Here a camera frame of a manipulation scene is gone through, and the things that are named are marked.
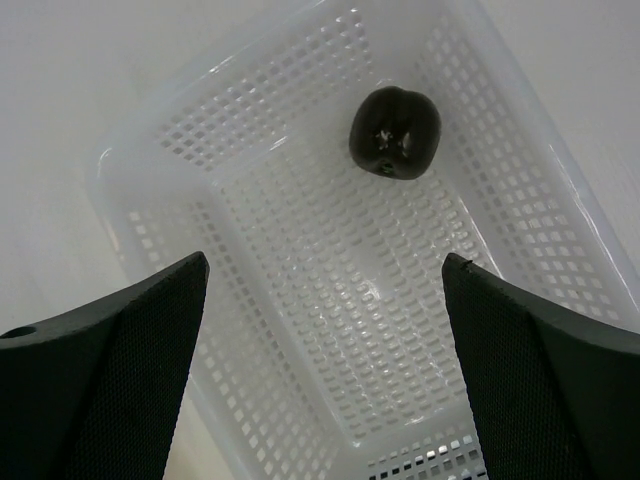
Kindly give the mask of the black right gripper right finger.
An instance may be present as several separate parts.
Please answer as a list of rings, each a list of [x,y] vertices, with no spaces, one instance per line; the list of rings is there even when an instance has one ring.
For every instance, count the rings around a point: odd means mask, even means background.
[[[635,479],[639,337],[451,253],[455,351],[492,479]]]

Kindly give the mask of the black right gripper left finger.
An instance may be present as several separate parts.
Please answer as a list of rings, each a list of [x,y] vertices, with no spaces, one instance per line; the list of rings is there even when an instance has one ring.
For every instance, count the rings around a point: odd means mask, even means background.
[[[192,253],[1,338],[5,479],[160,479],[204,313]]]

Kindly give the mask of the dark purple toy plum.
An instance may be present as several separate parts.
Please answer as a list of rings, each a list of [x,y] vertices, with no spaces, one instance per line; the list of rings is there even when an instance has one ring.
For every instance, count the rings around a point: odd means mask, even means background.
[[[433,162],[441,133],[441,116],[429,97],[386,86],[370,93],[356,111],[349,153],[369,173],[414,180]]]

